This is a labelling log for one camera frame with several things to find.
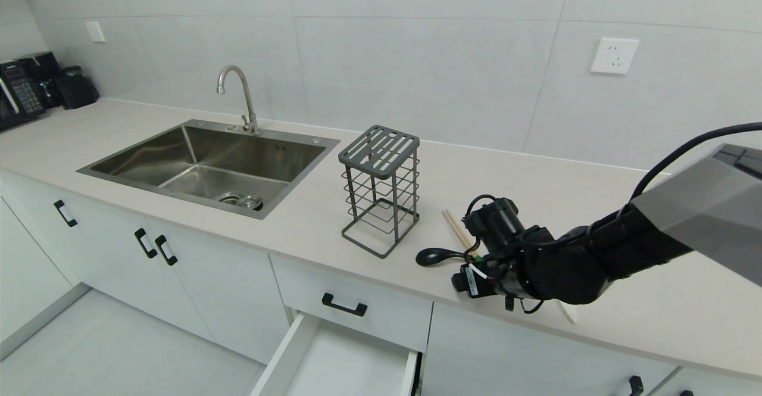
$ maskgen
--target cabinet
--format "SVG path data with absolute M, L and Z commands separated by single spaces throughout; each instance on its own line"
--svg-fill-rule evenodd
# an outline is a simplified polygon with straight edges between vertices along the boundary
M 79 198 L 76 218 L 89 249 L 105 263 L 82 281 L 154 317 L 212 339 L 196 307 L 138 214 Z
M 0 341 L 69 289 L 71 284 L 0 198 Z
M 683 368 L 650 396 L 759 396 L 760 394 L 762 394 L 762 382 L 751 382 Z
M 272 261 L 283 303 L 289 307 L 426 351 L 431 301 L 286 258 Z
M 71 269 L 79 280 L 92 286 L 88 281 L 103 272 L 105 263 L 89 249 L 82 236 L 82 227 L 76 218 L 79 197 L 12 173 L 3 173 L 2 180 L 20 204 L 16 212 L 23 209 L 28 217 L 24 219 L 19 215 L 32 237 L 51 257 L 55 255 L 65 262 L 61 266 Z
M 288 331 L 266 253 L 15 174 L 4 179 L 85 284 L 262 363 Z
M 628 396 L 632 376 L 647 394 L 674 369 L 435 303 L 423 394 Z
M 269 363 L 289 329 L 267 253 L 149 220 L 215 341 Z

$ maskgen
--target sink basin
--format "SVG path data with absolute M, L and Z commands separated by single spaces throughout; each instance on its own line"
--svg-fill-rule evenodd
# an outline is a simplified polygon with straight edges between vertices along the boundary
M 79 173 L 264 219 L 338 143 L 194 119 Z

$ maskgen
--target sticker label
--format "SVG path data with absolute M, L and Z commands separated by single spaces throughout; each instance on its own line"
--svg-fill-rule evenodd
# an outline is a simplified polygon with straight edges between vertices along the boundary
M 466 279 L 468 279 L 469 282 L 471 296 L 479 296 L 479 290 L 476 288 L 476 279 L 474 279 L 474 271 L 469 267 L 466 267 Z

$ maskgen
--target white countertop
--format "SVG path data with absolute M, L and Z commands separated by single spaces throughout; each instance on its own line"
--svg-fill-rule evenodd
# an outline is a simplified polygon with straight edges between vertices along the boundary
M 461 250 L 442 216 L 460 217 L 482 193 L 515 201 L 526 227 L 555 236 L 620 208 L 639 170 L 533 155 L 421 142 L 421 220 L 384 260 L 341 238 L 346 214 L 343 165 L 337 154 L 358 133 L 262 121 L 265 129 L 342 141 L 264 220 L 204 207 L 76 173 L 76 170 L 189 119 L 239 124 L 239 116 L 127 101 L 100 100 L 0 135 L 0 169 L 150 217 L 323 266 L 479 314 L 602 347 L 762 381 L 762 288 L 699 253 L 613 284 L 570 323 L 560 306 L 536 314 L 503 309 L 503 297 L 471 300 L 449 279 L 460 262 L 422 268 L 426 247 Z

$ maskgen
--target electrical outlet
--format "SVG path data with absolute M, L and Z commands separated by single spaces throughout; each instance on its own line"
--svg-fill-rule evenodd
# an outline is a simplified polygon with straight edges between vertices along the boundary
M 627 74 L 639 40 L 602 38 L 595 54 L 593 73 Z

